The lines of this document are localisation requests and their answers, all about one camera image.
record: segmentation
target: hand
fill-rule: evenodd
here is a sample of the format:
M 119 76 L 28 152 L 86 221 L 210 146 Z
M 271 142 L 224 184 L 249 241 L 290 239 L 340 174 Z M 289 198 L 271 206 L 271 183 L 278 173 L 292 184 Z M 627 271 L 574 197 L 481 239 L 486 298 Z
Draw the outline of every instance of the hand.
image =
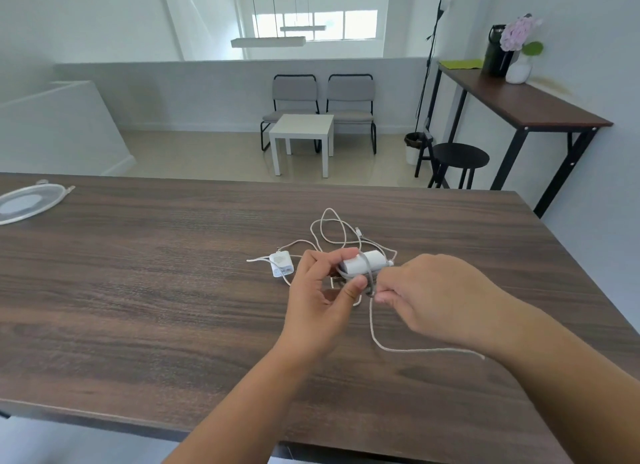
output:
M 411 330 L 488 355 L 514 311 L 528 306 L 448 255 L 382 269 L 376 290 L 375 302 L 393 307 Z
M 357 255 L 357 248 L 305 252 L 291 282 L 284 328 L 274 350 L 304 365 L 315 364 L 333 350 L 367 279 L 359 275 L 342 290 L 323 290 L 322 281 L 340 262 Z

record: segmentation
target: chair seat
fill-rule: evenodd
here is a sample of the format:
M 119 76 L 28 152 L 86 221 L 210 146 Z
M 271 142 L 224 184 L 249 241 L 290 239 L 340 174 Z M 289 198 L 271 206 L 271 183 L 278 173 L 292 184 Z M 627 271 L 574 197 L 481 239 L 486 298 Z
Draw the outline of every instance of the chair seat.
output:
M 284 114 L 302 114 L 302 115 L 313 115 L 317 112 L 315 110 L 277 110 L 276 112 L 271 112 L 268 115 L 262 117 L 262 120 L 265 122 L 277 122 L 280 120 Z
M 371 123 L 373 115 L 362 110 L 336 110 L 329 111 L 333 115 L 334 123 Z
M 479 169 L 489 164 L 489 154 L 482 149 L 455 142 L 434 145 L 433 156 L 452 168 Z

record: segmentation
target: brown wooden tabletop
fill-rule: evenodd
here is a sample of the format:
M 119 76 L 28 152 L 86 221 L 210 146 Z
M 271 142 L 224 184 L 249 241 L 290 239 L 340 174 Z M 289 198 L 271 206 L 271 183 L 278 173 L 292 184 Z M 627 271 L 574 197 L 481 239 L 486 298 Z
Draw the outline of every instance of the brown wooden tabletop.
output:
M 0 175 L 0 193 L 42 177 Z M 308 238 L 327 207 L 399 263 L 463 257 L 640 375 L 640 337 L 515 193 L 46 178 L 76 189 L 0 226 L 0 410 L 192 429 L 282 328 L 287 286 L 245 259 Z M 388 347 L 441 346 L 388 309 L 375 307 L 374 324 Z M 284 439 L 443 463 L 569 462 L 499 364 L 386 353 L 366 303 L 292 405 Z
M 511 85 L 504 78 L 483 75 L 481 70 L 450 70 L 442 65 L 440 69 L 516 128 L 578 130 L 613 125 L 531 85 Z

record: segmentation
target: white side table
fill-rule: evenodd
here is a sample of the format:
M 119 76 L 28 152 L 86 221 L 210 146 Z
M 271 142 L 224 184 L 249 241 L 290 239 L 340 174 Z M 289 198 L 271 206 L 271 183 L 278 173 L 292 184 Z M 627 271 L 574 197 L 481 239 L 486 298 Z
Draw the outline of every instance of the white side table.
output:
M 333 156 L 333 115 L 284 114 L 269 131 L 273 168 L 280 176 L 276 139 L 284 139 L 287 154 L 291 155 L 292 139 L 320 139 L 322 149 L 322 177 L 329 177 L 329 156 Z

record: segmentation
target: floor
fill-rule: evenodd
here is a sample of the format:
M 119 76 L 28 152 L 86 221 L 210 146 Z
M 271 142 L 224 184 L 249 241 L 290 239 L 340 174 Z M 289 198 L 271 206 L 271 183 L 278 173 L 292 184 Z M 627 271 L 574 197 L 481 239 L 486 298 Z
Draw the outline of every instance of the floor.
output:
M 413 177 L 402 135 L 380 136 L 374 156 L 368 135 L 337 134 L 327 179 L 322 178 L 321 156 L 310 141 L 293 141 L 292 156 L 285 154 L 284 142 L 279 145 L 282 176 L 277 177 L 271 149 L 260 151 L 259 134 L 123 132 L 122 136 L 138 160 L 126 174 L 133 177 L 426 187 L 431 176 L 425 163 L 420 178 Z M 155 464 L 176 445 L 69 424 L 0 419 L 3 464 Z M 297 463 L 279 458 L 269 462 Z
M 292 155 L 278 141 L 282 175 L 276 176 L 271 148 L 260 150 L 258 133 L 130 131 L 122 136 L 138 160 L 125 174 L 133 177 L 426 187 L 431 176 L 425 162 L 420 177 L 413 177 L 400 134 L 380 135 L 377 155 L 368 134 L 336 134 L 328 178 L 322 177 L 322 158 L 311 141 L 293 140 Z

